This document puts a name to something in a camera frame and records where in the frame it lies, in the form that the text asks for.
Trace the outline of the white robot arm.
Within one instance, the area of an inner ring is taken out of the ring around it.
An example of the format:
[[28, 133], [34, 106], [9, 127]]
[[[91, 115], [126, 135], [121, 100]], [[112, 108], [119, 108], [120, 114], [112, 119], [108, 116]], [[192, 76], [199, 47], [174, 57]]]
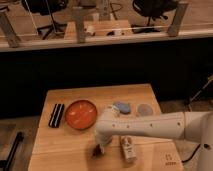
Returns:
[[136, 118], [104, 112], [95, 125], [95, 140], [105, 146], [114, 135], [181, 139], [200, 144], [197, 171], [213, 171], [213, 112], [175, 112]]

